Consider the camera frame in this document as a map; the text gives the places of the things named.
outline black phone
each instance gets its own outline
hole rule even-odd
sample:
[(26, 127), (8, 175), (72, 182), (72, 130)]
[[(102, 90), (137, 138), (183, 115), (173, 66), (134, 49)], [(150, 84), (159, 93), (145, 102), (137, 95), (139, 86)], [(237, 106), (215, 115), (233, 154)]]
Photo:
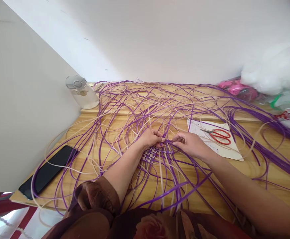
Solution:
[[(59, 150), (49, 162), (59, 166), (66, 166), (67, 162), (70, 163), (73, 158), (78, 154), (78, 151), (68, 145)], [(45, 163), (40, 167), (34, 182), (34, 192), (40, 194), (45, 187), (56, 177), (56, 175), (63, 170), (62, 167), (57, 167), (49, 163)], [(28, 199), (32, 200), (31, 194), (31, 181), (33, 175), (19, 187), (19, 191)]]

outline person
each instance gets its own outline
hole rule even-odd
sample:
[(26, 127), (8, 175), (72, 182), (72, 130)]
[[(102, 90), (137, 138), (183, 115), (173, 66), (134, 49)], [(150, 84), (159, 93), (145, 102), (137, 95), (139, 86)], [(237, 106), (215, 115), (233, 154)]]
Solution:
[[(162, 136), (155, 129), (146, 129), (103, 176), (78, 186), (63, 220), (43, 238), (250, 238), (219, 216), (188, 210), (179, 210), (175, 217), (146, 208), (118, 215), (144, 150), (162, 147), (165, 142)], [(261, 235), (252, 237), (290, 238), (290, 207), (283, 201), (238, 171), (197, 135), (179, 132), (172, 144), (209, 166), (228, 197)]]

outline person's left hand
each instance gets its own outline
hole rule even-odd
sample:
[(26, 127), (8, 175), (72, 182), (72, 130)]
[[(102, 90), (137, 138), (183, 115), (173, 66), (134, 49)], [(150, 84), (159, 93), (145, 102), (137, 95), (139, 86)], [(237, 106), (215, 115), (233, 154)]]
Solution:
[(160, 145), (160, 143), (165, 141), (166, 139), (162, 138), (162, 133), (156, 129), (148, 128), (144, 131), (140, 138), (137, 139), (136, 143), (141, 144), (147, 149), (150, 146), (161, 148), (163, 145)]

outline brown sleeve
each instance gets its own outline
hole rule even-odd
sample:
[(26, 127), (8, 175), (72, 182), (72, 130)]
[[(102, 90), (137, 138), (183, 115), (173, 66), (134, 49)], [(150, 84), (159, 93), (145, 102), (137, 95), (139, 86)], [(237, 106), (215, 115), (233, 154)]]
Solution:
[(118, 195), (106, 178), (84, 182), (75, 189), (63, 220), (43, 238), (106, 238), (119, 206)]
[(119, 206), (117, 192), (107, 179), (101, 176), (95, 182), (84, 182), (76, 188), (71, 205), (64, 218), (79, 211), (86, 211), (93, 208), (105, 209), (113, 216), (116, 216)]

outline red scissors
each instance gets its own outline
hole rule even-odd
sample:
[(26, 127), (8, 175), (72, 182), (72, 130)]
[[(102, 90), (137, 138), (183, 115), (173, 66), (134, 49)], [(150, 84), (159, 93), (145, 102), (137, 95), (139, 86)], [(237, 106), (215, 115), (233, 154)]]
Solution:
[[(231, 135), (227, 131), (224, 131), (223, 129), (213, 129), (212, 131), (204, 130), (204, 129), (201, 129), (201, 130), (208, 133), (214, 140), (216, 140), (220, 144), (224, 144), (224, 145), (231, 144), (231, 140), (229, 139)], [(226, 142), (222, 142), (218, 140), (217, 138), (225, 139)]]

